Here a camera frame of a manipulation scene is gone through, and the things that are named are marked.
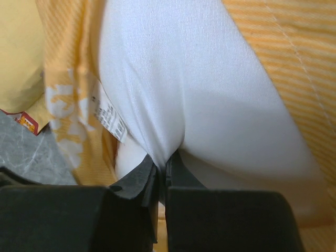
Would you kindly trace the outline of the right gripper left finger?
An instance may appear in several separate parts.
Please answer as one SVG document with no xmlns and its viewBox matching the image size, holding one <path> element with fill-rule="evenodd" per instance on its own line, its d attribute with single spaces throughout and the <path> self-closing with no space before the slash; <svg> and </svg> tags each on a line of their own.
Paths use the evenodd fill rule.
<svg viewBox="0 0 336 252">
<path fill-rule="evenodd" d="M 110 186 L 40 184 L 1 167 L 1 251 L 152 251 L 157 176 L 149 156 Z"/>
</svg>

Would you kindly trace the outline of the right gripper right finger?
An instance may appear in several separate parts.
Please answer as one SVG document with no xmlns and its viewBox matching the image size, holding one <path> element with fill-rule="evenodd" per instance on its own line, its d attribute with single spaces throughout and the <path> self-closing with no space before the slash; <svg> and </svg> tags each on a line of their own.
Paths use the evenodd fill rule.
<svg viewBox="0 0 336 252">
<path fill-rule="evenodd" d="M 165 206 L 169 251 L 304 251 L 281 194 L 208 189 L 178 152 L 166 165 Z"/>
</svg>

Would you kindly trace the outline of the orange Mickey Mouse pillowcase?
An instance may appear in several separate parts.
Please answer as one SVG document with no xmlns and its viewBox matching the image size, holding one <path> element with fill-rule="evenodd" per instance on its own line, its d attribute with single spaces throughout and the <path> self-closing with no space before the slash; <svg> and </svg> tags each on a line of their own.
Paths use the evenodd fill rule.
<svg viewBox="0 0 336 252">
<path fill-rule="evenodd" d="M 101 24 L 97 14 L 104 2 L 36 3 L 45 33 L 50 127 L 76 181 L 83 185 L 109 185 L 140 164 L 118 175 L 118 147 L 128 131 L 96 64 Z M 335 251 L 335 1 L 220 2 L 264 68 L 322 173 L 326 206 L 300 210 L 288 201 L 304 248 Z"/>
</svg>

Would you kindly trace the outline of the white pillow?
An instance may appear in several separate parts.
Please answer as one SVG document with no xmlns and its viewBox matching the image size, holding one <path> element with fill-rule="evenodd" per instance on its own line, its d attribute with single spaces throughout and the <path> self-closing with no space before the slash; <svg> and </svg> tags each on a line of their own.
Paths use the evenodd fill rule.
<svg viewBox="0 0 336 252">
<path fill-rule="evenodd" d="M 255 53 L 220 1 L 105 1 L 96 64 L 127 128 L 125 175 L 175 151 L 208 188 L 281 193 L 326 206 L 322 173 Z"/>
</svg>

